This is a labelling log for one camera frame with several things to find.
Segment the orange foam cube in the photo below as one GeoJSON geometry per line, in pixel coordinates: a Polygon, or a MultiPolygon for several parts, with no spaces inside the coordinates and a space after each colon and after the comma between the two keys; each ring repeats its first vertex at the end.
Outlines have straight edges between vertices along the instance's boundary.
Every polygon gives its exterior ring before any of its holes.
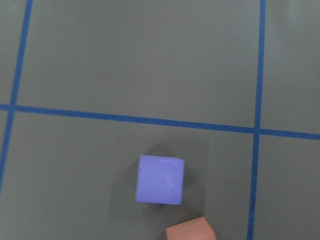
{"type": "Polygon", "coordinates": [[[167,240],[216,240],[216,234],[205,217],[167,227],[167,240]]]}

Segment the purple foam cube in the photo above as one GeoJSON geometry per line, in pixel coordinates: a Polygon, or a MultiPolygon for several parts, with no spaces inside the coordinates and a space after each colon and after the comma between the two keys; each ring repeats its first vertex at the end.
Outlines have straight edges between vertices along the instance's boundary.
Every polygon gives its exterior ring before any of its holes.
{"type": "Polygon", "coordinates": [[[135,201],[181,205],[185,161],[177,157],[141,155],[137,170],[135,201]]]}

